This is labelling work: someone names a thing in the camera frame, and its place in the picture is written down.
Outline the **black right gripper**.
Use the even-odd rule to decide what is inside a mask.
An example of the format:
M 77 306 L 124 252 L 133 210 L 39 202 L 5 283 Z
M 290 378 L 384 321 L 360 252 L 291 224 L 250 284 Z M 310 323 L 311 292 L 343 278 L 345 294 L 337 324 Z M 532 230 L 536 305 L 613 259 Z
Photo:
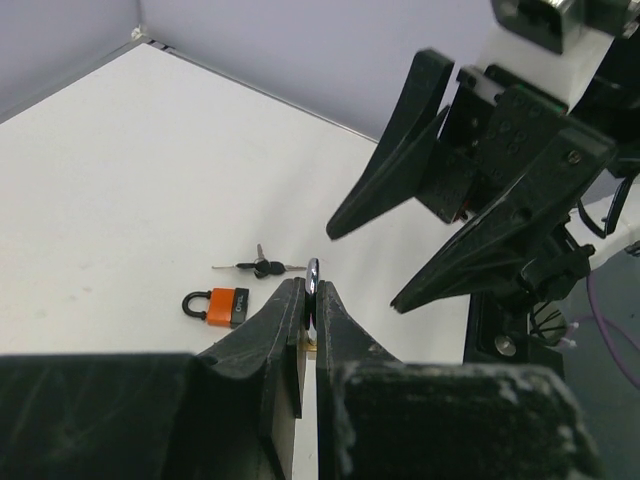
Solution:
M 374 153 L 326 226 L 340 239 L 415 195 L 453 223 L 510 182 L 391 301 L 402 314 L 511 283 L 617 153 L 614 141 L 569 127 L 541 150 L 568 105 L 497 64 L 461 69 L 443 107 L 453 66 L 431 48 L 414 55 Z

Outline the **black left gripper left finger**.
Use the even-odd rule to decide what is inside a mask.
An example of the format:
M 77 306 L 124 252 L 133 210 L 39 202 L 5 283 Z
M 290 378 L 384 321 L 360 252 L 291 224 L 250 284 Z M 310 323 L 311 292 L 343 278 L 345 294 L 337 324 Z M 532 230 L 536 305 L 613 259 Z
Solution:
M 288 479 L 302 413 L 305 288 L 200 354 L 5 356 L 5 479 Z

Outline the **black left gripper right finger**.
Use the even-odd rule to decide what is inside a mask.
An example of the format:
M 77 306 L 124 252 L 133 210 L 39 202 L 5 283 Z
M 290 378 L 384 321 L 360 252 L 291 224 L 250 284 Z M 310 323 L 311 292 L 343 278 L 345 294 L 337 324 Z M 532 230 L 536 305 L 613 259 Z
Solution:
M 399 361 L 316 295 L 318 473 L 323 479 L 601 479 L 568 387 L 537 365 Z

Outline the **orange black Opel padlock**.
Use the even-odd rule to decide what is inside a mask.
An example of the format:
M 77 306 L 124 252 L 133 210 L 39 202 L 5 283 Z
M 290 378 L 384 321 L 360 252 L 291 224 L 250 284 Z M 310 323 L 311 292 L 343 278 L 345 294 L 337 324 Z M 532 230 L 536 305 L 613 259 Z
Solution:
M 209 326 L 235 329 L 247 318 L 250 292 L 246 288 L 214 288 L 187 294 L 181 303 L 182 311 L 189 317 Z M 208 301 L 205 311 L 196 311 L 191 303 L 197 299 Z

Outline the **brass long-shackle padlock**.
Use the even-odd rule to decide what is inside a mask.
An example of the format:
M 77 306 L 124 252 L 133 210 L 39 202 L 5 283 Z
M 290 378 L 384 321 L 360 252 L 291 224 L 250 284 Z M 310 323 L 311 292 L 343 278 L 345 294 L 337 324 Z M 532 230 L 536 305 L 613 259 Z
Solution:
M 317 330 L 315 326 L 317 314 L 317 291 L 320 277 L 318 258 L 311 258 L 306 269 L 305 279 L 305 340 L 303 346 L 309 360 L 317 356 Z

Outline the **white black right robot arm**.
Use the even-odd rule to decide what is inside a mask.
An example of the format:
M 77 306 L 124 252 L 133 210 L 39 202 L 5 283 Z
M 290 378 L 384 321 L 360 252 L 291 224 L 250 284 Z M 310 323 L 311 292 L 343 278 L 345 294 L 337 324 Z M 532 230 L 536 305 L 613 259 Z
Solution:
M 639 5 L 495 1 L 480 57 L 413 58 L 339 239 L 407 201 L 458 231 L 392 300 L 471 299 L 480 344 L 540 333 L 535 315 L 594 267 L 639 176 Z

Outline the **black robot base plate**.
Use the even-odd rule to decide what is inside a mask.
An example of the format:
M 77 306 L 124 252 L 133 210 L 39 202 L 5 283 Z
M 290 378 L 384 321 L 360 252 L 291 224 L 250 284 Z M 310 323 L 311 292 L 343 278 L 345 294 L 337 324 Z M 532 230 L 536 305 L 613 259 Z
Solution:
M 470 297 L 464 363 L 532 364 L 565 378 L 561 353 L 529 333 L 529 315 L 511 316 L 488 293 Z

